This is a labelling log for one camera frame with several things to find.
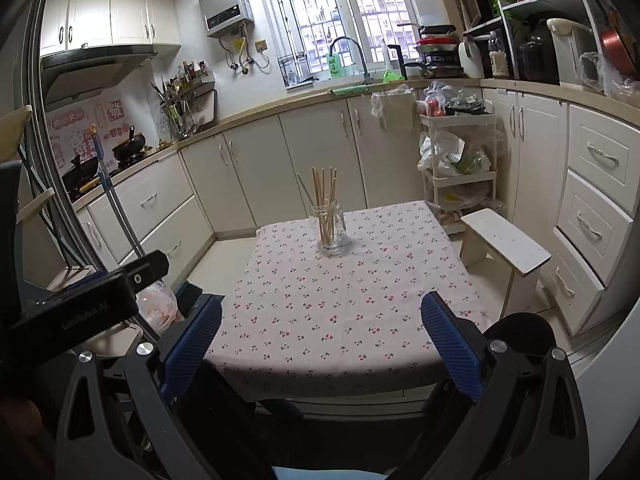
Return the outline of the white thermos jug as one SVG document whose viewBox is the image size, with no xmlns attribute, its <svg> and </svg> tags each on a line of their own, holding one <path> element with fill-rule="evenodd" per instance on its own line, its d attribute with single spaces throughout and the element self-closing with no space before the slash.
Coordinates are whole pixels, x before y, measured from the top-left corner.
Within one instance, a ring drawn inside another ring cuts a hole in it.
<svg viewBox="0 0 640 480">
<path fill-rule="evenodd" d="M 482 79 L 484 77 L 482 55 L 473 40 L 469 40 L 467 36 L 464 36 L 459 44 L 458 55 L 466 76 L 472 79 Z"/>
</svg>

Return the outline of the grey wall water heater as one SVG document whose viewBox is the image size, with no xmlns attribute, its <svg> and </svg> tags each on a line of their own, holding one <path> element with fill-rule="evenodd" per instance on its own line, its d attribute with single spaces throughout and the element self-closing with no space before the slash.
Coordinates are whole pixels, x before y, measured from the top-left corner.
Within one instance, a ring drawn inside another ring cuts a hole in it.
<svg viewBox="0 0 640 480">
<path fill-rule="evenodd" d="M 198 0 L 207 36 L 219 38 L 252 24 L 250 0 Z"/>
</svg>

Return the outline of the green cleaning cloth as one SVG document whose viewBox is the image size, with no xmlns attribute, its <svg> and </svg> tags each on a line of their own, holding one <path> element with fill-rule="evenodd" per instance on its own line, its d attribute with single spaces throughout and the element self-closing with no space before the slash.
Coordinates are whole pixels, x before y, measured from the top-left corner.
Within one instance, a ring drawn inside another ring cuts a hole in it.
<svg viewBox="0 0 640 480">
<path fill-rule="evenodd" d="M 330 95 L 336 98 L 346 99 L 350 96 L 363 96 L 371 92 L 371 88 L 367 84 L 354 84 L 353 86 L 333 88 Z"/>
</svg>

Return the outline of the white wooden stool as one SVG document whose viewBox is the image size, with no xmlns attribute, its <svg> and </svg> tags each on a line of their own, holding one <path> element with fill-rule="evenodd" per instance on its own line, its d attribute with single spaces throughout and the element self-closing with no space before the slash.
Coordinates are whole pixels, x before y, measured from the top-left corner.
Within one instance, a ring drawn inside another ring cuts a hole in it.
<svg viewBox="0 0 640 480">
<path fill-rule="evenodd" d="M 510 268 L 500 318 L 527 310 L 540 270 L 551 258 L 550 252 L 492 209 L 466 214 L 461 222 L 464 234 L 460 259 L 465 266 L 472 266 L 492 255 Z"/>
</svg>

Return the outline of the white rolling storage cart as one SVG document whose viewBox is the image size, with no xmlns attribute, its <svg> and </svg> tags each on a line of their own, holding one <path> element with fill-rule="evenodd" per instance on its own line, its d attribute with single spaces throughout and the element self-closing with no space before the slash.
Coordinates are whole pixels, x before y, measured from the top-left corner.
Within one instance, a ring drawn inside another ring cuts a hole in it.
<svg viewBox="0 0 640 480">
<path fill-rule="evenodd" d="M 498 159 L 506 137 L 494 103 L 472 88 L 435 80 L 416 105 L 424 200 L 445 232 L 463 232 L 462 217 L 483 208 L 502 214 Z"/>
</svg>

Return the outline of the wall utensil rack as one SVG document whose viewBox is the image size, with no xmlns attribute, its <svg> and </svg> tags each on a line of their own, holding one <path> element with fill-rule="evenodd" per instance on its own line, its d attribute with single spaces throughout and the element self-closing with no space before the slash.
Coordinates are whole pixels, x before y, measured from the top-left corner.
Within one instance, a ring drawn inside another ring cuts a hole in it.
<svg viewBox="0 0 640 480">
<path fill-rule="evenodd" d="M 154 77 L 150 86 L 160 109 L 157 128 L 172 142 L 190 138 L 216 124 L 215 78 L 205 61 L 182 62 L 174 76 Z"/>
</svg>

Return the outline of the cherry print tablecloth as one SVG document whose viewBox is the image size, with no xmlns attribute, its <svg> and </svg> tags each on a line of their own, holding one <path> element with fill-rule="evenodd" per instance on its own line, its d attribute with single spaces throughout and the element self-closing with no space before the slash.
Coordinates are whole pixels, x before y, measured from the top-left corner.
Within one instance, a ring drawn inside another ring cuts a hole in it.
<svg viewBox="0 0 640 480">
<path fill-rule="evenodd" d="M 479 328 L 491 320 L 426 203 L 346 214 L 347 246 L 327 256 L 318 223 L 264 226 L 206 358 L 249 401 L 358 396 L 437 378 L 439 354 L 421 320 L 437 292 Z"/>
</svg>

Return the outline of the black range hood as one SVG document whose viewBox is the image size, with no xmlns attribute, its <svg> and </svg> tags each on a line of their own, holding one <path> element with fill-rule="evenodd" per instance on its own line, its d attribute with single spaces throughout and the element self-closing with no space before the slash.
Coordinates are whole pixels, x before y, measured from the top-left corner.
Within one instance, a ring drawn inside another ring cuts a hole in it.
<svg viewBox="0 0 640 480">
<path fill-rule="evenodd" d="M 49 54 L 41 59 L 46 110 L 99 96 L 118 86 L 156 52 L 148 44 L 105 46 Z"/>
</svg>

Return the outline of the white plastic bag on cabinet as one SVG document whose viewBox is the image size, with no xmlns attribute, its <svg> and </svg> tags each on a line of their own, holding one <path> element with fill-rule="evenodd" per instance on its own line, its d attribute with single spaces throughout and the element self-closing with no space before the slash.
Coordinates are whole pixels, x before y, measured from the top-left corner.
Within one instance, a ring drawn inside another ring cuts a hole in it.
<svg viewBox="0 0 640 480">
<path fill-rule="evenodd" d="M 408 84 L 374 92 L 371 94 L 371 115 L 385 132 L 412 133 L 416 122 L 416 94 Z"/>
</svg>

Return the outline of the black microwave oven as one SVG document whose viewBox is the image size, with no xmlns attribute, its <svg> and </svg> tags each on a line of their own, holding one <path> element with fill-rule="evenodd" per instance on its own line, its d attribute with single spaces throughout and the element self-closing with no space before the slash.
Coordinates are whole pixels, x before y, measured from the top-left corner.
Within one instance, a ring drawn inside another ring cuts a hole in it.
<svg viewBox="0 0 640 480">
<path fill-rule="evenodd" d="M 494 0 L 460 0 L 462 18 L 466 28 L 472 28 L 498 18 Z"/>
</svg>

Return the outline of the white electric kettle pot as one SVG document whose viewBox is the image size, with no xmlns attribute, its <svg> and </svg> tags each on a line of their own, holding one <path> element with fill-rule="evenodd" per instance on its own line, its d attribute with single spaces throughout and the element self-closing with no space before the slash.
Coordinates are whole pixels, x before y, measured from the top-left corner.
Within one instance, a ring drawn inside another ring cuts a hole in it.
<svg viewBox="0 0 640 480">
<path fill-rule="evenodd" d="M 580 59 L 584 53 L 598 52 L 592 30 L 566 18 L 548 18 L 546 24 L 551 32 L 560 85 L 594 91 L 597 69 L 592 63 L 584 63 Z"/>
</svg>

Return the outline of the clear glass jar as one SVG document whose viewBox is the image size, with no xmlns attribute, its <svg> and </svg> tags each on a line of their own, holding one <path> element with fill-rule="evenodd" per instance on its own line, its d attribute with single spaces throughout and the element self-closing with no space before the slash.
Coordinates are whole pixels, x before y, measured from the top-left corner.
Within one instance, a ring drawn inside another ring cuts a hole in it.
<svg viewBox="0 0 640 480">
<path fill-rule="evenodd" d="M 320 252 L 328 256 L 344 252 L 349 244 L 349 238 L 340 204 L 334 200 L 326 205 L 313 206 L 311 210 L 311 215 L 317 219 Z"/>
</svg>

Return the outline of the green dish soap bottle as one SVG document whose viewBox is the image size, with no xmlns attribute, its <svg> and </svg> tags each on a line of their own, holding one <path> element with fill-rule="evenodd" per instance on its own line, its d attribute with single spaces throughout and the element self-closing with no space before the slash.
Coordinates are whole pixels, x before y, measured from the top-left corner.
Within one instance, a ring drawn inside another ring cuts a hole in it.
<svg viewBox="0 0 640 480">
<path fill-rule="evenodd" d="M 328 62 L 328 69 L 332 79 L 342 78 L 344 76 L 342 58 L 339 53 L 335 52 L 328 54 L 326 56 L 326 62 Z"/>
</svg>

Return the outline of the red lidded pan stack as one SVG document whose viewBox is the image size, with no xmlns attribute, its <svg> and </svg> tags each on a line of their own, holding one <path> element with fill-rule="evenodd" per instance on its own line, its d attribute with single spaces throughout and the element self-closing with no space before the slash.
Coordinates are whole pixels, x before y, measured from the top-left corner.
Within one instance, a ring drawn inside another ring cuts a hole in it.
<svg viewBox="0 0 640 480">
<path fill-rule="evenodd" d="M 464 75 L 458 53 L 460 39 L 453 24 L 419 25 L 411 22 L 398 23 L 399 27 L 414 26 L 419 38 L 414 44 L 418 62 L 399 60 L 400 73 L 407 79 L 407 68 L 416 67 L 425 79 L 459 78 Z"/>
</svg>

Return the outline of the black wok on stove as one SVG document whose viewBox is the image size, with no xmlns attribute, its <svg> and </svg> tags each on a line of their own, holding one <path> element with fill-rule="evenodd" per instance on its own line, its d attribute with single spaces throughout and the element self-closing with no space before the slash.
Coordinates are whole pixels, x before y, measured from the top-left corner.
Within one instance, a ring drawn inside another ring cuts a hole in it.
<svg viewBox="0 0 640 480">
<path fill-rule="evenodd" d="M 113 156 L 117 160 L 119 168 L 128 167 L 142 159 L 145 143 L 144 134 L 136 133 L 136 126 L 131 125 L 126 139 L 112 148 Z"/>
</svg>

